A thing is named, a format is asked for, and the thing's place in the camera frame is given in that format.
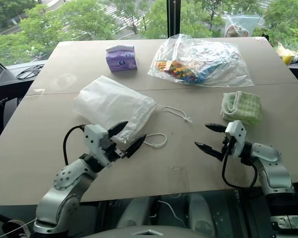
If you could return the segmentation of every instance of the white cord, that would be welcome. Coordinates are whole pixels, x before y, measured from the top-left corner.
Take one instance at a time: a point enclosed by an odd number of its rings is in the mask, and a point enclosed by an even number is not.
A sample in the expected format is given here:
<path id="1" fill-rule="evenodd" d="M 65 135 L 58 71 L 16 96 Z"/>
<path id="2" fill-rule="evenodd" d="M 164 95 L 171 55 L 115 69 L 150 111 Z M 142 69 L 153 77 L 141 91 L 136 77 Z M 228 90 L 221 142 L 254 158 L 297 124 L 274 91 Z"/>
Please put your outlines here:
<path id="1" fill-rule="evenodd" d="M 4 237 L 4 236 L 6 236 L 6 235 L 8 235 L 8 234 L 10 234 L 10 233 L 12 233 L 12 232 L 15 232 L 16 230 L 19 230 L 19 229 L 22 228 L 22 227 L 25 227 L 25 226 L 29 225 L 30 223 L 34 222 L 35 220 L 36 220 L 36 219 L 34 219 L 34 220 L 32 220 L 32 221 L 30 221 L 30 222 L 24 224 L 23 226 L 21 226 L 21 227 L 19 227 L 19 228 L 17 228 L 17 229 L 14 229 L 13 231 L 10 231 L 10 232 L 8 232 L 8 233 L 5 233 L 4 235 L 0 236 L 0 238 L 1 238 L 1 237 Z"/>
<path id="2" fill-rule="evenodd" d="M 162 135 L 162 136 L 164 136 L 164 138 L 165 138 L 164 141 L 162 143 L 160 143 L 160 144 L 151 144 L 149 142 L 144 141 L 144 144 L 146 144 L 148 146 L 151 146 L 154 149 L 158 149 L 158 148 L 163 147 L 167 143 L 167 136 L 165 134 L 163 134 L 163 133 L 150 134 L 150 135 L 147 135 L 146 138 L 148 138 L 150 136 L 155 136 L 155 135 Z"/>
<path id="3" fill-rule="evenodd" d="M 173 111 L 171 111 L 171 110 L 168 110 L 168 111 L 171 112 L 172 114 L 175 114 L 175 115 L 177 115 L 178 117 L 183 118 L 185 121 L 192 122 L 191 118 L 189 118 L 189 117 L 187 116 L 187 114 L 186 114 L 184 111 L 182 111 L 182 110 L 180 110 L 180 109 L 177 109 L 177 108 L 168 107 L 168 106 L 164 106 L 164 107 L 183 113 L 184 116 L 183 116 L 183 115 L 180 115 L 180 114 L 178 114 L 178 113 L 175 113 L 175 112 L 173 112 Z"/>
<path id="4" fill-rule="evenodd" d="M 158 202 L 161 202 L 161 203 L 164 203 L 164 204 L 168 205 L 168 207 L 170 208 L 171 212 L 173 213 L 173 216 L 174 216 L 177 220 L 179 220 L 179 221 L 183 224 L 184 227 L 186 227 L 186 225 L 184 224 L 183 220 L 177 217 L 177 215 L 175 214 L 174 210 L 172 209 L 172 207 L 171 207 L 171 205 L 170 205 L 169 203 L 164 202 L 164 201 L 160 201 L 160 200 L 158 200 Z"/>
<path id="5" fill-rule="evenodd" d="M 179 197 L 181 197 L 181 194 L 179 193 L 178 196 L 176 196 L 176 197 L 174 197 L 174 196 L 172 196 L 172 194 L 170 194 L 170 197 L 172 197 L 172 198 L 179 198 Z"/>

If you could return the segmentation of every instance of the tabletop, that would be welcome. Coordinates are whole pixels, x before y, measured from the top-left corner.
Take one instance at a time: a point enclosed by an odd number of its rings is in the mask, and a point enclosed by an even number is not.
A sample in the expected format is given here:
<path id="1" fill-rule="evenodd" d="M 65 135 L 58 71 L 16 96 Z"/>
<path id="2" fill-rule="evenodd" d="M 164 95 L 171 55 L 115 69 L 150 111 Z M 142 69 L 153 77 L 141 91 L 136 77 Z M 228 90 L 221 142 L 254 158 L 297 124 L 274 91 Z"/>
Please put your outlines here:
<path id="1" fill-rule="evenodd" d="M 263 52 L 272 51 L 267 43 L 255 38 L 244 38 L 244 41 L 240 38 L 225 40 L 239 46 L 247 46 L 246 42 L 249 39 L 254 44 L 263 45 Z M 146 43 L 135 42 L 143 45 L 150 45 L 152 42 L 156 48 L 162 42 L 145 41 Z M 71 44 L 72 42 L 65 42 L 66 46 Z M 101 41 L 73 44 L 76 45 L 76 50 L 72 51 L 72 58 L 77 59 L 78 55 L 83 58 L 78 45 L 84 48 L 87 45 L 104 46 L 106 43 Z M 221 148 L 224 135 L 208 130 L 204 124 L 227 124 L 220 116 L 223 93 L 238 90 L 259 95 L 263 107 L 261 123 L 256 127 L 246 127 L 247 141 L 272 145 L 279 149 L 292 180 L 298 181 L 298 82 L 276 53 L 271 52 L 270 56 L 265 58 L 273 60 L 270 62 L 273 66 L 267 66 L 262 61 L 258 61 L 262 70 L 255 61 L 248 65 L 254 83 L 259 85 L 243 88 L 204 88 L 169 83 L 148 76 L 147 69 L 151 59 L 145 60 L 142 57 L 145 53 L 141 53 L 137 48 L 136 54 L 138 58 L 143 59 L 143 64 L 139 64 L 139 70 L 133 73 L 133 79 L 127 76 L 120 78 L 119 75 L 123 75 L 123 72 L 113 76 L 108 68 L 102 69 L 103 74 L 152 97 L 160 105 L 184 110 L 193 122 L 185 122 L 167 113 L 164 108 L 157 109 L 141 133 L 162 132 L 167 135 L 167 144 L 160 149 L 143 145 L 131 158 L 118 160 L 111 168 L 104 169 L 82 201 L 229 189 L 222 181 L 221 162 L 200 151 L 194 145 L 194 141 L 206 143 L 217 150 Z M 62 90 L 52 87 L 52 80 L 48 77 L 50 71 L 57 75 L 66 72 L 65 66 L 59 64 L 58 69 L 51 62 L 56 63 L 58 58 L 60 61 L 66 60 L 70 49 L 69 47 L 68 50 L 62 51 L 59 47 L 56 48 L 51 61 L 48 61 L 41 72 L 46 78 L 40 73 L 39 81 L 34 82 L 37 86 L 31 87 L 33 90 L 38 89 L 39 84 L 45 83 L 44 93 L 31 94 L 29 90 L 0 137 L 0 205 L 37 204 L 50 188 L 56 172 L 64 166 L 64 135 L 74 125 L 89 123 L 73 111 L 73 99 L 81 88 L 98 75 L 93 75 L 92 78 L 90 71 L 89 78 L 82 77 Z M 243 49 L 240 51 L 245 61 L 250 62 L 250 58 L 255 58 L 246 47 Z M 148 54 L 151 54 L 152 58 L 154 52 L 148 51 Z M 74 72 L 73 67 L 67 70 L 78 75 L 79 68 L 84 67 L 81 60 L 77 60 L 75 64 L 77 72 Z M 105 58 L 98 60 L 100 64 L 104 64 L 102 61 L 105 61 Z M 278 69 L 275 74 L 270 72 L 271 67 Z M 67 148 L 70 162 L 87 151 L 83 144 L 82 132 L 77 130 L 70 135 Z M 241 186 L 249 185 L 253 177 L 250 167 L 232 158 L 228 162 L 226 174 L 231 183 Z"/>

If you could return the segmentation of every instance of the window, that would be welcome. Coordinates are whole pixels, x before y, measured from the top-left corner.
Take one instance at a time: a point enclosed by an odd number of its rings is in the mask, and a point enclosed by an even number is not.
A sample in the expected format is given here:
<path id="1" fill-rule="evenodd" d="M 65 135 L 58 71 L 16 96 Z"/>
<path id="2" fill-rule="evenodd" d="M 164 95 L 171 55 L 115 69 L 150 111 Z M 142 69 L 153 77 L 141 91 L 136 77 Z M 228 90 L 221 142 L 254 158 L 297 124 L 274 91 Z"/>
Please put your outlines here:
<path id="1" fill-rule="evenodd" d="M 166 0 L 0 0 L 0 62 L 46 60 L 60 41 L 167 38 Z"/>
<path id="2" fill-rule="evenodd" d="M 194 38 L 268 35 L 298 50 L 298 0 L 181 0 L 180 32 Z"/>

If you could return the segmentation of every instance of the robotic arm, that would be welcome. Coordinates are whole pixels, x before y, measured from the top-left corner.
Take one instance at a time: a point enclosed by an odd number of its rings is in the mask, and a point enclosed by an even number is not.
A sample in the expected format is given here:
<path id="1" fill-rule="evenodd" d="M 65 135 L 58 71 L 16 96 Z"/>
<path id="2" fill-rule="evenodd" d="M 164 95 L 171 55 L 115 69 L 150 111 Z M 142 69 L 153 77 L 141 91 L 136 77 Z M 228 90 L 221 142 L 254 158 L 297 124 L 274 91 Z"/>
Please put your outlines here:
<path id="1" fill-rule="evenodd" d="M 282 163 L 281 154 L 272 147 L 245 141 L 246 130 L 239 120 L 230 122 L 227 127 L 218 124 L 206 124 L 206 127 L 215 132 L 225 133 L 222 151 L 215 151 L 210 146 L 198 142 L 195 144 L 220 161 L 224 159 L 224 165 L 228 155 L 232 155 L 233 158 L 239 157 L 243 164 L 253 166 L 256 176 L 250 188 L 254 186 L 258 172 L 271 212 L 272 227 L 279 231 L 279 234 L 273 237 L 298 238 L 298 201 L 290 175 Z M 229 184 L 224 173 L 222 177 Z"/>
<path id="2" fill-rule="evenodd" d="M 125 151 L 116 148 L 116 143 L 111 140 L 127 123 L 121 122 L 108 131 L 100 125 L 83 126 L 84 143 L 90 152 L 56 174 L 52 187 L 37 206 L 34 238 L 66 238 L 69 221 L 97 173 L 119 158 L 131 157 L 140 148 L 146 135 L 136 139 Z"/>

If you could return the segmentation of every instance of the green cloth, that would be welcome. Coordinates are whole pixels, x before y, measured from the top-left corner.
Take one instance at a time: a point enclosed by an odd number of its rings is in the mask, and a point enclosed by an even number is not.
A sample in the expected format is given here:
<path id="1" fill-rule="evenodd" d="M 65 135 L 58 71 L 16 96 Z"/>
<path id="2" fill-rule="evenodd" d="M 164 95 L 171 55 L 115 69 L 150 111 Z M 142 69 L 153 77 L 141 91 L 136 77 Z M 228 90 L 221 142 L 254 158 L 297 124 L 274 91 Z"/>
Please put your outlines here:
<path id="1" fill-rule="evenodd" d="M 252 93 L 237 91 L 224 93 L 221 115 L 224 120 L 241 120 L 243 124 L 255 126 L 262 114 L 260 98 Z"/>

